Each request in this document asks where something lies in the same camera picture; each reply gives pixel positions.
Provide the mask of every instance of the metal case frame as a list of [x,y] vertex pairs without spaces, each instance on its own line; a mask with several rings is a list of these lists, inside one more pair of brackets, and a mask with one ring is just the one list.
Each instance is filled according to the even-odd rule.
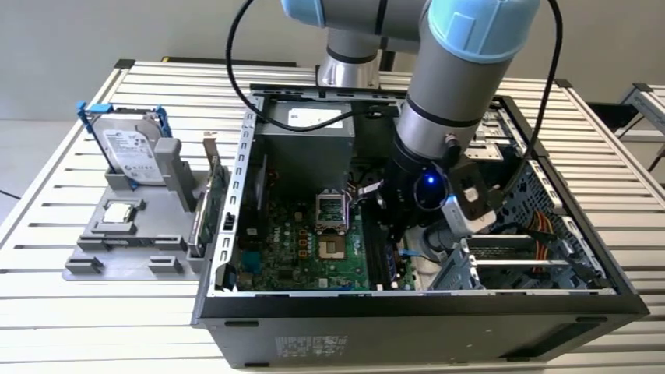
[[[403,92],[311,87],[290,87],[285,94],[302,95],[310,90],[330,100],[350,100],[353,95],[378,101],[403,97]],[[261,107],[262,98],[251,100]],[[505,120],[522,139],[529,139],[530,127],[514,101],[510,97],[495,100],[506,110]],[[539,144],[531,158],[551,182],[615,293],[473,290],[427,292],[425,296],[415,291],[354,295],[215,291],[214,283],[223,282],[223,264],[233,255],[254,121],[247,112],[217,247],[207,252],[191,318],[194,326],[209,330],[233,367],[549,360],[648,314]],[[405,341],[405,336],[415,337],[418,344]],[[321,344],[327,350],[315,354]]]

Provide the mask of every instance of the power supply label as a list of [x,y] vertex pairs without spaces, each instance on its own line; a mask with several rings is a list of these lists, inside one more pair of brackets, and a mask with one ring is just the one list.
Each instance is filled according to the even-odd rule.
[[[289,110],[289,126],[309,127],[338,115],[342,115],[342,111],[337,109],[293,108]],[[342,121],[325,126],[326,129],[341,129],[342,127]]]
[[275,337],[277,355],[282,358],[338,357],[343,355],[346,335]]
[[163,183],[145,135],[135,131],[103,130],[107,147],[122,173],[138,184]]

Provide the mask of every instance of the metal rack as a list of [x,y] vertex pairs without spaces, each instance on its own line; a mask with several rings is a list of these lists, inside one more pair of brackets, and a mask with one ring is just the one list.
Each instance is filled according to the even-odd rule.
[[[249,83],[313,84],[311,69],[243,66],[235,75],[245,90]],[[382,73],[382,87],[405,90],[409,78],[409,74]],[[506,79],[498,91],[514,98],[531,125],[543,86],[539,80]],[[191,168],[207,168],[199,146],[205,131],[215,132],[222,164],[233,163],[243,108],[221,66],[161,62],[121,66],[91,103],[137,108],[161,104]],[[67,283],[61,279],[106,183],[103,158],[81,130],[77,123],[0,227],[0,363],[13,363],[2,372],[229,369],[207,333],[187,326],[195,282]],[[555,374],[665,372],[665,192],[573,88],[554,88],[539,138],[643,294],[651,316],[549,363],[474,367],[483,372],[546,369]],[[403,367],[414,370],[473,372],[474,368]]]
[[665,86],[634,83],[620,100],[620,104],[631,104],[655,130],[630,130],[622,140],[647,143],[665,142]]

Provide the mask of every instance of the green circuit board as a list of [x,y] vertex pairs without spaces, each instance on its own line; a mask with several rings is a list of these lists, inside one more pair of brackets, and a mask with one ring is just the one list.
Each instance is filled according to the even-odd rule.
[[[351,212],[349,231],[335,237],[337,243],[325,239],[330,235],[315,234],[314,221],[313,204],[269,204],[261,270],[251,275],[254,291],[369,290],[359,214]],[[322,247],[321,238],[326,241]]]

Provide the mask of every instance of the motherboard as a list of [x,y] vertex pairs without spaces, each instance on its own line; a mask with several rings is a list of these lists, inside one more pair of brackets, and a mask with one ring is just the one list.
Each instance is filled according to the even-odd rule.
[[[251,246],[254,250],[245,249],[241,253],[239,289],[370,290],[359,208],[349,207],[349,225],[342,233],[319,231],[315,221],[313,203],[278,199],[267,203],[265,238]],[[406,263],[402,270],[394,287],[413,289],[411,268]]]

